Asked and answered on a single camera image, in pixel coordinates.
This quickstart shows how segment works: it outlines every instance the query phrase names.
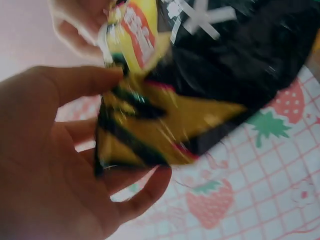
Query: shiny foil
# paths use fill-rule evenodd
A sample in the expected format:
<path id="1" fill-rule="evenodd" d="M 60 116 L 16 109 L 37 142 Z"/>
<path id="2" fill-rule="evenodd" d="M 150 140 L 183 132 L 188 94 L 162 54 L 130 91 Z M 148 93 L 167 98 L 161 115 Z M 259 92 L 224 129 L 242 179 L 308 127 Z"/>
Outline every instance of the shiny foil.
<path id="1" fill-rule="evenodd" d="M 95 171 L 192 164 L 294 81 L 319 28 L 313 0 L 128 0 L 100 31 L 106 67 Z"/>

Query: chip bag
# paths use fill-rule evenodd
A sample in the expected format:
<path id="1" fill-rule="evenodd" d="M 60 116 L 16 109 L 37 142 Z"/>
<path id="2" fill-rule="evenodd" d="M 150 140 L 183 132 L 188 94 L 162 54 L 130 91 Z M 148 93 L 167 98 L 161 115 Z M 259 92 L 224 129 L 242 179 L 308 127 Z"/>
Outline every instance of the chip bag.
<path id="1" fill-rule="evenodd" d="M 319 27 L 313 0 L 128 0 L 98 45 L 124 80 L 102 96 L 95 173 L 193 163 L 288 87 Z"/>

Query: pink strawberry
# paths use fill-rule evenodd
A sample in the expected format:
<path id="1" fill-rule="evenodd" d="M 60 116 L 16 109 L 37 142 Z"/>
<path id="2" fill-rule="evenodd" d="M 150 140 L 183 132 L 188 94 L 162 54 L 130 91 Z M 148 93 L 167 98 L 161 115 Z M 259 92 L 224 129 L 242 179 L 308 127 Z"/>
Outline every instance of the pink strawberry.
<path id="1" fill-rule="evenodd" d="M 201 225 L 213 229 L 234 202 L 232 186 L 226 179 L 210 181 L 187 192 L 186 202 Z"/>
<path id="2" fill-rule="evenodd" d="M 299 79 L 296 79 L 290 87 L 280 91 L 268 106 L 273 107 L 278 115 L 287 117 L 289 123 L 299 122 L 305 108 L 304 93 Z"/>

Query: human hand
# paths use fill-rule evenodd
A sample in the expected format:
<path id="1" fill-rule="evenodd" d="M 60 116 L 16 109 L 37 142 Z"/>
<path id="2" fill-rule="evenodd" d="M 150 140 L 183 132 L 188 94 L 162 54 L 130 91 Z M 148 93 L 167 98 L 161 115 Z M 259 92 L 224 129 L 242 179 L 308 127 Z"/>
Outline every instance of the human hand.
<path id="1" fill-rule="evenodd" d="M 148 170 L 111 168 L 95 178 L 95 120 L 55 122 L 60 106 L 110 90 L 121 70 L 35 67 L 0 82 L 0 239 L 103 240 L 145 212 L 165 192 L 169 168 L 123 202 L 110 196 Z"/>
<path id="2" fill-rule="evenodd" d="M 100 58 L 94 46 L 112 0 L 48 0 L 53 28 L 58 38 L 84 58 Z"/>

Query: pink tablecloth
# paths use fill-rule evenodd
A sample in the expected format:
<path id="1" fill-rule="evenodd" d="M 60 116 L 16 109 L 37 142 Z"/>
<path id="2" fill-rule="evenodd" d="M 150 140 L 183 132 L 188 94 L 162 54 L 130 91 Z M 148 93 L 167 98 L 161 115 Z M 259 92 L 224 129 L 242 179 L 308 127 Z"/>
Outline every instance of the pink tablecloth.
<path id="1" fill-rule="evenodd" d="M 57 118 L 86 119 L 99 104 L 99 97 L 81 98 Z M 144 182 L 114 198 L 130 197 Z M 196 165 L 174 169 L 154 207 L 111 237 L 128 238 L 320 238 L 320 84 L 309 70 Z"/>

